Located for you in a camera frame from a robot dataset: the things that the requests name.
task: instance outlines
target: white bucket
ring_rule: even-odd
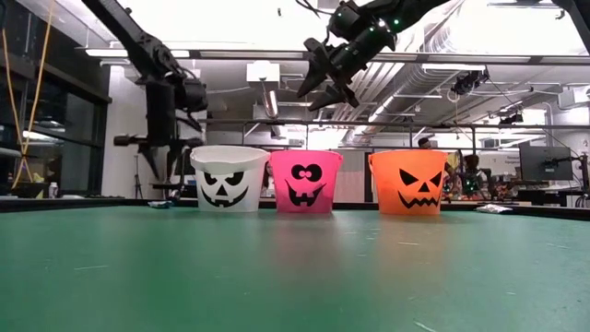
[[[257,211],[269,156],[259,148],[193,148],[191,164],[195,168],[199,208],[216,212]]]

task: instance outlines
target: green table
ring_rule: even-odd
[[[0,214],[0,331],[588,331],[590,222]]]

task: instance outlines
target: orange bucket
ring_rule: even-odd
[[[377,184],[379,211],[396,215],[441,213],[446,153],[398,150],[369,156]]]

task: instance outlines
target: pink bucket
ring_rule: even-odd
[[[330,213],[342,156],[330,151],[290,150],[270,154],[277,211]]]

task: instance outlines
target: black mouth decal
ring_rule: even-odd
[[[419,206],[419,207],[423,207],[423,206],[431,206],[434,205],[435,207],[439,206],[439,200],[431,198],[431,199],[427,199],[427,198],[422,198],[422,199],[417,199],[414,198],[412,199],[409,203],[406,201],[406,199],[404,199],[404,197],[402,196],[402,194],[400,192],[397,192],[397,194],[399,195],[399,199],[401,199],[402,203],[404,204],[404,206],[406,208],[412,208],[415,205]]]
[[[243,200],[244,197],[246,197],[246,193],[248,192],[248,187],[246,187],[246,189],[244,189],[243,193],[241,193],[239,196],[235,197],[232,201],[229,201],[227,199],[212,199],[207,194],[205,194],[205,190],[203,189],[203,187],[201,187],[201,192],[203,193],[203,196],[205,197],[205,200],[207,201],[207,203],[209,203],[210,205],[212,205],[216,208],[230,208],[230,207],[233,207],[234,205],[240,203],[240,201]]]
[[[289,188],[289,199],[291,200],[291,203],[297,207],[300,207],[301,203],[307,203],[307,207],[312,206],[313,203],[315,203],[315,199],[317,199],[317,197],[320,195],[320,192],[322,192],[322,189],[325,187],[325,184],[322,184],[319,188],[313,190],[312,196],[307,196],[307,193],[303,193],[299,196],[298,193],[293,190],[293,188],[291,188],[289,181],[285,180],[285,182]]]

